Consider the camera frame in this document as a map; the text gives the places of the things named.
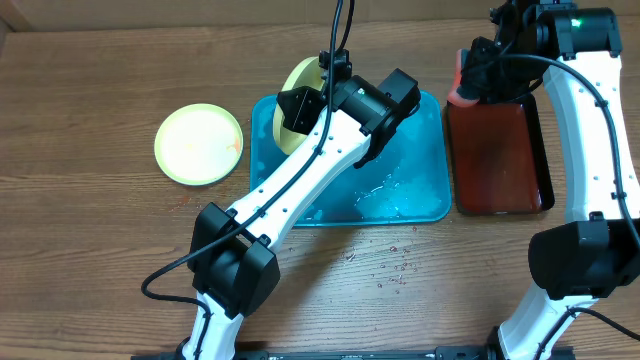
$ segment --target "yellow dish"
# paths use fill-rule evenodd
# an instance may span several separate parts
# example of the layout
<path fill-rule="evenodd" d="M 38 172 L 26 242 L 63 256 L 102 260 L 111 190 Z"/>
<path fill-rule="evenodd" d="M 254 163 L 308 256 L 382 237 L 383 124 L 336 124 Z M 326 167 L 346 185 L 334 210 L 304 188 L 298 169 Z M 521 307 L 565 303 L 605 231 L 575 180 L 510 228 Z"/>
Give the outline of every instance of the yellow dish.
<path fill-rule="evenodd" d="M 207 185 L 227 176 L 242 156 L 238 121 L 225 109 L 193 104 L 162 123 L 154 145 L 160 169 L 184 185 Z"/>

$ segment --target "tabletop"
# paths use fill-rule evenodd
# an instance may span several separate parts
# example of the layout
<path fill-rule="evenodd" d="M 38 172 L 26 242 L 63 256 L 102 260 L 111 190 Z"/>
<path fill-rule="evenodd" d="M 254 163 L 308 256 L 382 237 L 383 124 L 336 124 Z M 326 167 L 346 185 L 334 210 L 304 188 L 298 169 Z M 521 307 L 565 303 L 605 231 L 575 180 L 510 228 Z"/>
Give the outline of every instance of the tabletop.
<path fill-rule="evenodd" d="M 640 17 L 619 21 L 637 171 Z M 399 67 L 444 104 L 456 50 L 493 32 L 483 20 L 357 24 L 347 47 L 355 74 L 377 84 Z M 140 283 L 188 252 L 203 206 L 224 208 L 248 192 L 253 105 L 328 43 L 321 25 L 9 34 L 0 57 L 0 358 L 127 359 L 175 349 L 196 309 L 147 299 Z M 284 351 L 483 344 L 531 284 L 531 236 L 564 222 L 557 124 L 544 91 L 536 98 L 552 210 L 468 217 L 454 206 L 436 224 L 294 229 L 278 254 L 280 283 L 239 341 Z M 190 188 L 162 174 L 153 141 L 167 115 L 201 102 L 239 120 L 244 157 L 224 181 Z M 154 289 L 193 296 L 191 281 L 182 267 Z M 639 296 L 632 284 L 595 309 L 637 331 Z M 579 359 L 640 352 L 587 317 L 560 344 Z"/>

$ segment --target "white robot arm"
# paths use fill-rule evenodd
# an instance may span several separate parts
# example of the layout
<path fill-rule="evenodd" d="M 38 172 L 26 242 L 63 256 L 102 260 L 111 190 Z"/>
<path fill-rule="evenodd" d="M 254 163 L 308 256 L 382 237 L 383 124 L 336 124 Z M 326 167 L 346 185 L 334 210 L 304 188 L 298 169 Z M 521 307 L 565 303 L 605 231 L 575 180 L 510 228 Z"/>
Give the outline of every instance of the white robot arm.
<path fill-rule="evenodd" d="M 233 358 L 235 339 L 244 317 L 255 311 L 277 284 L 280 273 L 275 254 L 295 222 L 340 173 L 375 158 L 420 100 L 417 82 L 398 69 L 377 88 L 359 76 L 343 79 L 335 87 L 336 101 L 328 128 L 325 108 L 306 140 L 263 184 L 226 212 L 210 204 L 198 216 L 192 253 L 244 223 L 248 226 L 242 235 L 252 245 L 234 239 L 189 263 L 195 273 L 198 300 L 207 305 L 211 317 L 207 323 L 205 310 L 202 307 L 198 310 L 190 340 L 179 348 L 183 359 Z M 295 99 L 322 98 L 312 96 L 309 91 L 294 89 L 282 99 L 300 104 Z M 293 109 L 290 104 L 282 105 L 287 105 L 285 117 L 306 111 L 300 109 L 305 105 Z M 302 122 L 288 123 L 295 127 Z M 314 154 L 325 131 L 326 141 L 320 154 L 286 192 L 276 197 Z M 250 220 L 272 198 L 276 200 L 268 210 Z"/>
<path fill-rule="evenodd" d="M 620 57 L 608 51 L 576 54 L 575 60 L 558 61 L 573 67 L 609 102 L 620 149 L 623 187 L 627 207 L 637 219 L 640 215 L 640 186 L 631 162 L 629 144 L 620 104 Z M 611 194 L 616 193 L 609 132 L 602 111 L 594 97 L 569 73 L 550 67 L 544 74 L 545 89 L 554 106 L 562 141 L 567 176 L 567 223 L 589 221 L 591 214 L 602 213 L 604 219 L 622 220 L 620 206 Z M 598 298 L 591 295 L 566 296 L 551 300 L 546 290 L 535 283 L 514 315 L 500 326 L 500 345 L 510 360 L 530 360 L 568 308 L 588 308 Z M 545 346 L 541 359 L 551 356 L 551 349 L 575 317 L 569 317 Z"/>
<path fill-rule="evenodd" d="M 325 112 L 326 109 L 320 114 L 315 128 L 302 145 L 259 188 L 231 205 L 230 209 L 237 211 L 235 216 L 237 222 L 242 223 L 251 217 L 255 210 L 278 192 L 309 159 L 324 128 Z M 360 132 L 361 126 L 344 111 L 335 112 L 329 128 L 328 138 L 331 140 L 324 145 L 323 154 L 313 162 L 289 191 L 271 206 L 264 217 L 247 227 L 247 231 L 256 238 L 267 235 L 271 239 L 268 245 L 269 250 L 278 253 L 289 230 L 322 190 L 336 176 L 361 160 L 369 150 L 371 135 L 365 136 Z M 200 358 L 233 359 L 236 335 L 244 319 L 243 315 L 238 314 L 233 319 L 229 319 L 225 315 L 224 308 L 210 295 L 198 293 L 198 298 L 209 305 L 213 314 Z M 191 340 L 182 349 L 185 359 L 194 359 L 197 341 L 203 328 L 204 310 L 199 309 Z"/>
<path fill-rule="evenodd" d="M 474 41 L 450 99 L 461 106 L 510 101 L 503 99 L 527 94 L 540 77 L 551 98 L 566 169 L 566 225 L 533 237 L 534 283 L 496 344 L 501 359 L 546 360 L 580 313 L 574 309 L 588 309 L 640 273 L 640 186 L 620 103 L 622 44 L 611 10 L 578 10 L 570 0 L 507 1 L 491 20 L 496 39 Z"/>

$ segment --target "black cable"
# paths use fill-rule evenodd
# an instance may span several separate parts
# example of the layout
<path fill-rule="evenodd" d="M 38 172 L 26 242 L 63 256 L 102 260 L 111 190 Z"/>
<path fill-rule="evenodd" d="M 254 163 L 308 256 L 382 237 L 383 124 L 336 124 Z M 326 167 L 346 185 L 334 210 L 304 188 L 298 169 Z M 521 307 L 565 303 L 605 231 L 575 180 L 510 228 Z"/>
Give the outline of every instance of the black cable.
<path fill-rule="evenodd" d="M 418 110 L 420 110 L 420 102 L 418 102 L 418 105 L 416 105 L 413 110 L 411 110 L 411 112 L 407 115 L 407 118 L 412 117 L 413 115 L 415 115 Z"/>
<path fill-rule="evenodd" d="M 351 31 L 351 22 L 353 20 L 353 12 L 356 7 L 355 0 L 349 0 L 349 14 L 347 15 L 347 25 L 344 28 L 344 34 L 342 34 L 342 41 L 340 42 L 340 46 L 338 47 L 338 52 L 344 49 L 344 46 L 347 45 L 347 39 L 349 38 L 349 32 Z"/>
<path fill-rule="evenodd" d="M 207 306 L 207 304 L 205 304 L 204 302 L 198 300 L 198 299 L 193 299 L 193 298 L 188 298 L 188 297 L 182 297 L 182 296 L 173 296 L 173 295 L 160 295 L 160 294 L 156 294 L 152 291 L 150 291 L 148 289 L 149 285 L 156 280 L 157 278 L 159 278 L 160 276 L 168 273 L 169 271 L 177 268 L 180 265 L 185 264 L 186 262 L 193 260 L 199 256 L 201 256 L 202 254 L 204 254 L 205 252 L 215 249 L 223 244 L 225 244 L 226 242 L 228 242 L 229 240 L 233 239 L 234 237 L 240 235 L 251 223 L 253 223 L 254 221 L 256 221 L 258 218 L 260 218 L 261 216 L 263 216 L 267 209 L 269 209 L 269 207 L 271 207 L 276 201 L 278 201 L 278 199 L 280 197 L 282 197 L 282 195 L 284 195 L 284 193 L 287 192 L 287 190 L 289 190 L 291 188 L 291 186 L 293 186 L 293 184 L 296 183 L 296 181 L 298 181 L 300 179 L 300 177 L 302 177 L 302 175 L 309 169 L 309 167 L 311 167 L 311 164 L 313 164 L 314 160 L 322 154 L 323 150 L 323 146 L 327 140 L 327 137 L 329 136 L 329 128 L 331 125 L 331 116 L 333 114 L 333 88 L 334 88 L 334 59 L 335 59 L 335 53 L 336 53 L 336 33 L 338 32 L 338 24 L 340 21 L 340 13 L 342 12 L 342 5 L 343 5 L 343 1 L 344 0 L 338 0 L 338 4 L 336 6 L 336 11 L 335 11 L 335 15 L 333 18 L 333 27 L 331 29 L 331 43 L 329 45 L 329 57 L 330 57 L 330 61 L 331 64 L 329 65 L 329 76 L 328 76 L 328 81 L 329 81 L 329 90 L 328 90 L 328 104 L 327 104 L 327 116 L 326 116 L 326 120 L 324 123 L 324 128 L 322 131 L 322 136 L 320 137 L 320 141 L 318 142 L 318 145 L 316 145 L 315 149 L 313 150 L 313 153 L 311 154 L 311 156 L 309 157 L 309 160 L 307 160 L 307 162 L 300 168 L 300 170 L 298 170 L 298 172 L 275 194 L 273 195 L 273 197 L 271 197 L 271 199 L 269 199 L 262 207 L 260 207 L 258 210 L 256 210 L 256 212 L 249 218 L 247 219 L 247 221 L 243 222 L 242 224 L 240 224 L 235 230 L 227 233 L 226 235 L 222 236 L 221 238 L 213 241 L 211 244 L 206 245 L 202 248 L 200 248 L 197 251 L 194 251 L 190 254 L 187 254 L 173 262 L 171 262 L 170 264 L 165 265 L 164 267 L 162 267 L 161 269 L 155 271 L 153 274 L 149 275 L 143 282 L 141 285 L 141 290 L 142 293 L 154 300 L 162 300 L 162 301 L 172 301 L 172 302 L 180 302 L 180 303 L 188 303 L 188 304 L 194 304 L 194 305 L 198 305 L 200 306 L 204 312 L 205 312 L 205 323 L 203 326 L 202 331 L 200 332 L 200 337 L 198 338 L 198 343 L 196 345 L 196 349 L 195 349 L 195 360 L 198 360 L 200 358 L 200 353 L 202 352 L 202 343 L 204 341 L 205 338 L 205 334 L 207 332 L 207 329 L 209 327 L 209 321 L 211 320 L 211 310 L 209 309 L 209 307 Z M 346 37 L 348 36 L 348 32 L 345 32 L 345 36 L 343 37 L 343 42 L 346 42 Z"/>
<path fill-rule="evenodd" d="M 531 94 L 532 92 L 536 91 L 541 85 L 542 85 L 543 81 L 542 79 L 538 79 L 536 80 L 533 84 L 531 84 L 527 90 L 525 92 L 523 92 L 522 94 L 512 97 L 511 99 L 508 100 L 500 100 L 500 101 L 496 101 L 496 102 L 492 102 L 490 104 L 509 104 L 509 103 L 513 103 L 513 102 L 517 102 L 518 100 L 522 99 L 523 97 Z"/>
<path fill-rule="evenodd" d="M 640 341 L 640 334 L 634 333 L 633 331 L 625 328 L 624 326 L 600 314 L 599 312 L 595 310 L 587 309 L 587 308 L 574 307 L 574 308 L 567 309 L 567 311 L 564 314 L 562 314 L 562 317 L 560 318 L 560 320 L 556 322 L 556 324 L 553 326 L 553 328 L 547 334 L 547 336 L 545 336 L 544 340 L 542 340 L 542 342 L 538 346 L 536 355 L 533 358 L 534 360 L 540 360 L 540 357 L 542 357 L 542 353 L 544 352 L 545 348 L 547 347 L 551 339 L 553 339 L 553 337 L 558 333 L 562 325 L 564 325 L 564 323 L 567 321 L 567 319 L 569 319 L 570 316 L 575 316 L 577 313 L 589 314 L 597 318 L 598 320 L 606 323 L 607 325 L 611 326 L 612 328 L 618 330 L 619 332 L 627 335 L 628 337 L 634 340 Z"/>
<path fill-rule="evenodd" d="M 638 231 L 636 227 L 633 225 L 633 219 L 629 214 L 629 209 L 627 209 L 627 202 L 625 199 L 624 189 L 622 188 L 622 170 L 620 169 L 620 150 L 618 148 L 618 136 L 616 134 L 616 127 L 613 121 L 613 116 L 611 115 L 611 111 L 609 111 L 609 103 L 602 97 L 598 89 L 596 89 L 593 84 L 587 78 L 585 78 L 580 72 L 572 68 L 571 66 L 561 63 L 556 60 L 547 59 L 542 56 L 530 55 L 530 54 L 506 54 L 500 55 L 492 60 L 487 62 L 480 62 L 473 64 L 474 67 L 484 65 L 485 63 L 491 63 L 495 61 L 507 61 L 507 60 L 525 60 L 538 62 L 542 64 L 546 64 L 549 66 L 555 66 L 564 70 L 571 74 L 576 78 L 596 99 L 596 104 L 604 114 L 605 121 L 607 123 L 607 128 L 609 130 L 609 141 L 611 143 L 611 157 L 613 159 L 613 172 L 614 172 L 614 182 L 616 186 L 616 198 L 618 200 L 618 205 L 620 207 L 620 214 L 622 215 L 623 220 L 626 222 L 629 227 L 629 231 L 631 232 L 631 236 L 634 239 L 636 246 L 640 248 L 640 236 L 638 236 Z"/>

